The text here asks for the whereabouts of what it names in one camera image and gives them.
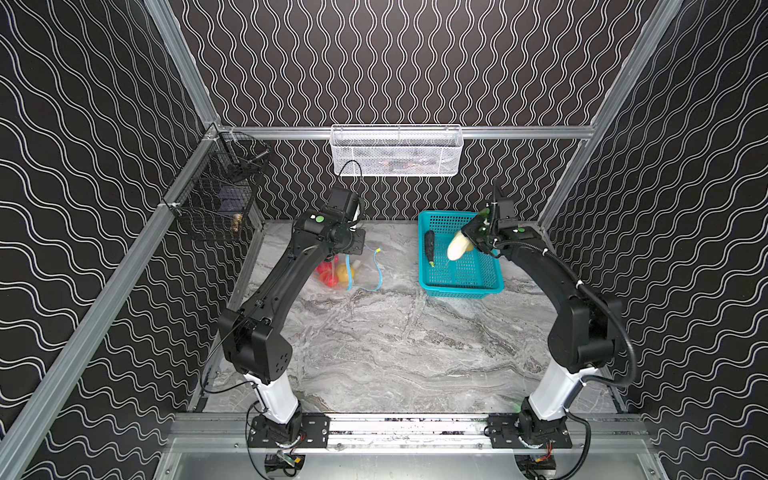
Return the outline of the yellow potato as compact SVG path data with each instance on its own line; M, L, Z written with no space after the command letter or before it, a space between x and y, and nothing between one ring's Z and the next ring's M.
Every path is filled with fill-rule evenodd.
M348 285L354 279L355 269L352 265L339 263L336 267L335 273L340 284Z

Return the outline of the clear zip top bag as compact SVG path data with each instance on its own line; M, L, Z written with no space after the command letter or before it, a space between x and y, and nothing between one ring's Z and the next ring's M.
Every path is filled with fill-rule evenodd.
M381 249L365 246L359 256L339 254L315 268L313 277L328 288L377 292L384 283Z

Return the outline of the red tomato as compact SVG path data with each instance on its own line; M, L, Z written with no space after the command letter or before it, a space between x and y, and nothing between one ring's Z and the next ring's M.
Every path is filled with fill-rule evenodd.
M329 288L335 288L339 283L339 277L336 273L336 264L333 261L322 262L317 268L319 280Z

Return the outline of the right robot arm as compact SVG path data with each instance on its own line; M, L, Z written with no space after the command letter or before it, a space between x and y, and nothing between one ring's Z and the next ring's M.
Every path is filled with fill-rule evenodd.
M637 354L621 318L621 302L590 287L537 231L521 226L512 199L494 195L461 234L477 251L520 267L555 308L547 337L551 361L527 398L531 417L564 418L586 383L624 388L634 382Z

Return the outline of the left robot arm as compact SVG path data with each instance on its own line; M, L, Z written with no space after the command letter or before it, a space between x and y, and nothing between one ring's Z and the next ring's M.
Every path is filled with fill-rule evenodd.
M287 374L293 348L282 336L288 313L318 266L339 254L362 253L361 211L357 193L333 187L322 207L295 219L286 249L256 291L218 319L224 358L254 384L274 424L287 425L299 412Z

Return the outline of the teal plastic basket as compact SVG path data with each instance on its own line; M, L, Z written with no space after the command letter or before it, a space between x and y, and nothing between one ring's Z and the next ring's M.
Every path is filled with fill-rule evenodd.
M418 215L419 282L431 297L482 299L504 290L500 262L476 250L458 261L446 255L449 243L457 231L467 224L475 212L422 211ZM423 237L427 230L436 235L435 266L427 264Z

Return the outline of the dark eggplant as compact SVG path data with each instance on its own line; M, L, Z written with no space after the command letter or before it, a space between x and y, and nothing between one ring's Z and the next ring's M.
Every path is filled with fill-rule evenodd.
M423 237L423 249L427 264L430 267L435 266L435 245L435 232L433 230L427 230Z

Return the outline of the brass object in basket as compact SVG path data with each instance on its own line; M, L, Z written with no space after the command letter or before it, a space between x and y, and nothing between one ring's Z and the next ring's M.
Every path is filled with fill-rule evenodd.
M242 214L234 214L231 221L231 232L233 234L239 234L242 228L243 223L243 215Z

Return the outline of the clear wall-mounted basket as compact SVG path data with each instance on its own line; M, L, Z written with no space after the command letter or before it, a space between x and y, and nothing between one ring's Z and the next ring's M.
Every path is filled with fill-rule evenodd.
M335 124L329 144L338 176L452 177L464 138L453 124Z

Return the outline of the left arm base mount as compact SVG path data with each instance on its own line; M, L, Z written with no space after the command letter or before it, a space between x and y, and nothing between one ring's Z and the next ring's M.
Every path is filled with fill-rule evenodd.
M328 444L331 419L321 413L297 411L286 424L277 423L265 415L250 420L246 429L250 448L325 448Z

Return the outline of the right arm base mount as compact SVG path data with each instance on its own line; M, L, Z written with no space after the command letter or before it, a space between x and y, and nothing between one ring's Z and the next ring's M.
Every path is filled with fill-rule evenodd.
M539 449L552 447L569 449L572 440L566 418L540 420L527 412L490 414L483 434L494 449Z

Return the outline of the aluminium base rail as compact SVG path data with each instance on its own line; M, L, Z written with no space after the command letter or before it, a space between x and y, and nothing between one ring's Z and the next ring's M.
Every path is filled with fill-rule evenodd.
M511 415L488 414L307 414L300 454L358 453L577 453L585 445L585 428L573 421L554 440L526 445ZM174 422L168 453L274 452L279 447L240 413L182 414Z

